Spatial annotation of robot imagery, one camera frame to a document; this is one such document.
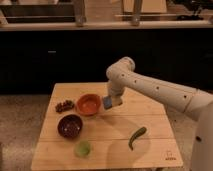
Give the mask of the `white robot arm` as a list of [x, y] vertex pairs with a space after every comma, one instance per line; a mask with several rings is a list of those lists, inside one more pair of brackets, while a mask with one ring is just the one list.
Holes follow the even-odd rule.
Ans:
[[170, 106], [197, 122], [189, 171], [213, 171], [213, 94], [134, 72], [135, 62], [123, 57], [106, 70], [108, 95], [104, 108], [122, 104], [126, 87]]

